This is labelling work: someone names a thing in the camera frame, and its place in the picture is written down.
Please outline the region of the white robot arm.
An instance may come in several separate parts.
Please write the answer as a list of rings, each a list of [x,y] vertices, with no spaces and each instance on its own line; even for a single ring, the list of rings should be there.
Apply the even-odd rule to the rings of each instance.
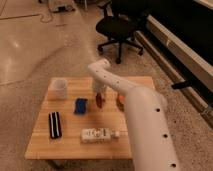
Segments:
[[[93,90],[110,87],[125,97],[124,113],[135,171],[181,171],[167,125],[167,101],[156,90],[108,71],[101,59],[88,65]]]

